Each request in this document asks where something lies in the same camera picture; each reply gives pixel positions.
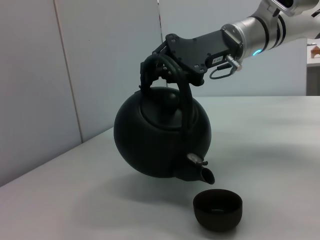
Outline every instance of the black kettle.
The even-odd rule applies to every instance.
[[[150,87],[159,65],[170,71],[179,90]],[[154,54],[141,64],[140,91],[118,111],[114,140],[125,161],[145,175],[215,182],[204,167],[211,143],[209,118],[193,99],[182,69],[169,56]]]

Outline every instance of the white wall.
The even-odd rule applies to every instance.
[[[159,0],[163,38],[175,33],[186,39],[219,30],[224,24],[250,16],[260,0]],[[211,80],[209,69],[194,96],[303,96],[306,95],[305,39],[245,59],[243,70]]]
[[[140,63],[162,42],[158,3],[56,0],[56,4],[86,141],[111,128],[120,106],[139,90]]]
[[[0,1],[0,186],[80,143],[53,1]]]

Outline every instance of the white table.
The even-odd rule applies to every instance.
[[[0,240],[319,240],[320,98],[198,100],[215,185],[136,172],[111,129],[1,187]],[[242,197],[236,230],[197,223],[193,198],[210,188]]]

